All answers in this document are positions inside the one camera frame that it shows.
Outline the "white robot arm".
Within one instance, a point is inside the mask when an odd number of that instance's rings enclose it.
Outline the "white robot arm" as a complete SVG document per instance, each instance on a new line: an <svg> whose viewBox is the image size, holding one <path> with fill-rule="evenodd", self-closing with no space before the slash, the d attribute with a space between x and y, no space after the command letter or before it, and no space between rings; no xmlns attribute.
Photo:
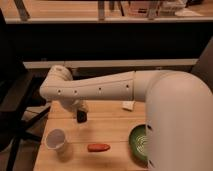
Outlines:
<svg viewBox="0 0 213 171"><path fill-rule="evenodd" d="M213 92L191 73L130 71L74 80L66 67L54 65L40 94L62 103L143 102L150 171L213 171Z"/></svg>

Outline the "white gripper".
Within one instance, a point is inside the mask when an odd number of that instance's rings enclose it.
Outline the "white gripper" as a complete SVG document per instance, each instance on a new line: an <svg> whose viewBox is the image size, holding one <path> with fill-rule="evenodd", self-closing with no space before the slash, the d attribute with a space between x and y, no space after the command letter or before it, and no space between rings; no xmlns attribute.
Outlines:
<svg viewBox="0 0 213 171"><path fill-rule="evenodd" d="M88 112L88 105L84 100L63 100L60 104L73 115L76 115L78 111Z"/></svg>

